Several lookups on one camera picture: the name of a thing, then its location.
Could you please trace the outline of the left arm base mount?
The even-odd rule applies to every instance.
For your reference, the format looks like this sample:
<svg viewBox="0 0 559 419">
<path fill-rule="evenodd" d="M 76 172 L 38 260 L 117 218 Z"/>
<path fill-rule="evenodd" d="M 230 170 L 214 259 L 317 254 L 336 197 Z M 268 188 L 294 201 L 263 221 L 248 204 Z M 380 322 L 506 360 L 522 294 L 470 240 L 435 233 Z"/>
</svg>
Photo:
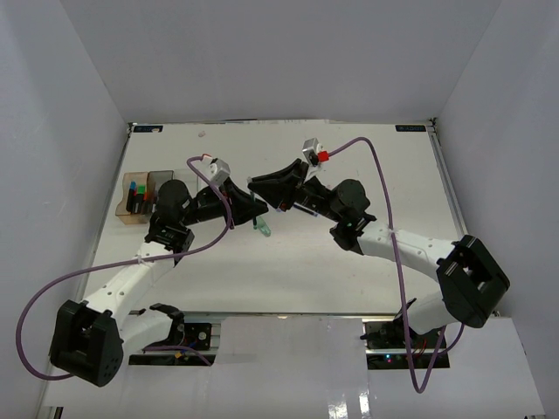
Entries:
<svg viewBox="0 0 559 419">
<path fill-rule="evenodd" d="M 131 314 L 124 325 L 123 350 L 130 366 L 210 366 L 219 324 L 187 316 L 170 305 L 153 304 Z"/>
</svg>

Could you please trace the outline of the green transparent highlighter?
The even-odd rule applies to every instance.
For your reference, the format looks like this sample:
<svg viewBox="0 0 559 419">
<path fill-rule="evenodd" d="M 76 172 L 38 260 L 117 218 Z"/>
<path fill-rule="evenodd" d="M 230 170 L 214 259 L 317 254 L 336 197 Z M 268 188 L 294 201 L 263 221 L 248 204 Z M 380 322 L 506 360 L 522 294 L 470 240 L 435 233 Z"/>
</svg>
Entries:
<svg viewBox="0 0 559 419">
<path fill-rule="evenodd" d="M 264 236 L 270 237 L 272 235 L 272 231 L 266 221 L 261 217 L 256 217 L 256 229 Z"/>
</svg>

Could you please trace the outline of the blue cap black highlighter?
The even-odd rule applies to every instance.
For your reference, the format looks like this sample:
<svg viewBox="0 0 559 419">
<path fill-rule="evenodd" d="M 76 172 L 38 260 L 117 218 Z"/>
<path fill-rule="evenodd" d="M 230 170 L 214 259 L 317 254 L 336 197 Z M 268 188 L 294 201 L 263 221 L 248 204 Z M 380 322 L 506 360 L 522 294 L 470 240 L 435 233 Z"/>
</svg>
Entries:
<svg viewBox="0 0 559 419">
<path fill-rule="evenodd" d="M 132 181 L 128 188 L 128 195 L 126 200 L 126 211 L 129 214 L 134 213 L 135 196 L 136 196 L 136 182 Z"/>
</svg>

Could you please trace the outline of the green pen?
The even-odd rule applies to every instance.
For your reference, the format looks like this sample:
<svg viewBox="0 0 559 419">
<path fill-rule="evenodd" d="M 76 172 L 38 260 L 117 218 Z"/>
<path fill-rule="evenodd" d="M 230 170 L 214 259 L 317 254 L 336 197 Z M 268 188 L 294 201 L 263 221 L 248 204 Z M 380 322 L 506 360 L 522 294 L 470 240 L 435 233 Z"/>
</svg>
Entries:
<svg viewBox="0 0 559 419">
<path fill-rule="evenodd" d="M 247 177 L 247 187 L 248 187 L 248 184 L 249 184 L 251 181 L 252 181 L 252 178 L 251 178 L 250 176 Z M 253 217 L 252 217 L 252 227 L 253 227 L 254 230 L 257 230 L 257 229 L 258 229 L 258 221 L 257 221 L 257 216 L 258 216 L 258 215 L 256 215 L 255 212 L 254 212 L 254 211 L 255 211 L 254 208 L 255 208 L 255 204 L 256 204 L 256 196 L 255 196 L 254 192 L 253 192 L 250 188 L 249 188 L 249 192 L 250 192 L 250 197 L 251 197 L 251 200 L 252 200 L 252 204 L 251 204 L 251 206 L 252 206 L 252 215 L 253 215 Z"/>
</svg>

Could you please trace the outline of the orange cap black highlighter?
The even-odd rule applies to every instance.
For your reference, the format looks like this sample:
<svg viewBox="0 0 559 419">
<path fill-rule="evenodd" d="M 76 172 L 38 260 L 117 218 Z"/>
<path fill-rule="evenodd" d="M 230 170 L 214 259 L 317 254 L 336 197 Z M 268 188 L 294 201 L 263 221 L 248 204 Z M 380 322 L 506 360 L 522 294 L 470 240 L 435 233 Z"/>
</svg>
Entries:
<svg viewBox="0 0 559 419">
<path fill-rule="evenodd" d="M 141 214 L 142 215 L 147 215 L 150 214 L 152 211 L 152 196 L 153 193 L 150 192 L 149 190 L 146 190 L 145 193 L 143 194 L 143 201 L 142 201 L 142 205 L 141 205 Z"/>
</svg>

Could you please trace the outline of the blue pen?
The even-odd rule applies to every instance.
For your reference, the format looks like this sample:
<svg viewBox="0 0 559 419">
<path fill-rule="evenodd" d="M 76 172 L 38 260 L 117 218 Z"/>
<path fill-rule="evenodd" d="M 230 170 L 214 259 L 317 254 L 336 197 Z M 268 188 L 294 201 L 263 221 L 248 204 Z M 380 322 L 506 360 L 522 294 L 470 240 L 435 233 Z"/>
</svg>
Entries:
<svg viewBox="0 0 559 419">
<path fill-rule="evenodd" d="M 313 216 L 313 217 L 318 217 L 319 216 L 315 211 L 307 209 L 307 208 L 305 208 L 305 207 L 303 207 L 299 204 L 296 204 L 296 203 L 293 205 L 293 208 L 296 209 L 296 210 L 302 211 L 302 212 L 304 212 L 304 213 L 306 213 L 310 216 Z"/>
</svg>

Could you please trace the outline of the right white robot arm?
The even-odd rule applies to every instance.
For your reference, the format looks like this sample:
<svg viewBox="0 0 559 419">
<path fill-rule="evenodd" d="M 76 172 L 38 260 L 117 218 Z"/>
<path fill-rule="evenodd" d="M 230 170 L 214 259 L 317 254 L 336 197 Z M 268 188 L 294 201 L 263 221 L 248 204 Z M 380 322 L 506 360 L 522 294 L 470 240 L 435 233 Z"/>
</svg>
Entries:
<svg viewBox="0 0 559 419">
<path fill-rule="evenodd" d="M 329 189 L 308 169 L 297 159 L 280 171 L 253 177 L 248 188 L 277 210 L 299 205 L 334 221 L 330 234 L 343 250 L 399 262 L 438 284 L 438 291 L 410 302 L 403 311 L 407 318 L 394 326 L 401 346 L 416 347 L 428 332 L 451 323 L 486 324 L 510 281 L 477 237 L 449 241 L 393 230 L 367 213 L 370 202 L 359 181 L 347 179 Z"/>
</svg>

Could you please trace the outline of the green cap black highlighter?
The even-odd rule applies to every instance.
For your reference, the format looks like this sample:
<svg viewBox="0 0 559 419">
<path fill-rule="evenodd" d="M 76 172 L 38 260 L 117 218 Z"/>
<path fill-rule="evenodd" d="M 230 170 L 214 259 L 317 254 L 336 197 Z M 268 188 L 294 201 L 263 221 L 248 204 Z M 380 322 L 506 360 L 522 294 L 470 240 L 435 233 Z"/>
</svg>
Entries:
<svg viewBox="0 0 559 419">
<path fill-rule="evenodd" d="M 141 207 L 143 205 L 144 196 L 145 196 L 145 185 L 138 185 L 135 190 L 133 206 L 132 206 L 132 213 L 133 214 L 140 214 Z"/>
</svg>

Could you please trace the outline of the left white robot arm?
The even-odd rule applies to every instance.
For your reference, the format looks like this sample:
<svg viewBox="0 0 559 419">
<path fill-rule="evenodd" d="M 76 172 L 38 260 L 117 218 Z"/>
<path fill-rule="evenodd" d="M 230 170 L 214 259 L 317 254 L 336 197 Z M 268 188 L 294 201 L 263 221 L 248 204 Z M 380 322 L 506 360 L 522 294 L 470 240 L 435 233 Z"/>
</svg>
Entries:
<svg viewBox="0 0 559 419">
<path fill-rule="evenodd" d="M 195 238 L 192 224 L 224 217 L 228 225 L 240 225 L 267 211 L 265 202 L 231 179 L 196 196 L 183 181 L 166 181 L 157 192 L 148 234 L 130 265 L 83 301 L 68 300 L 59 308 L 50 348 L 52 365 L 103 387 L 116 376 L 127 350 L 179 346 L 185 330 L 180 309 L 156 303 L 132 317 L 135 304 L 189 250 Z"/>
</svg>

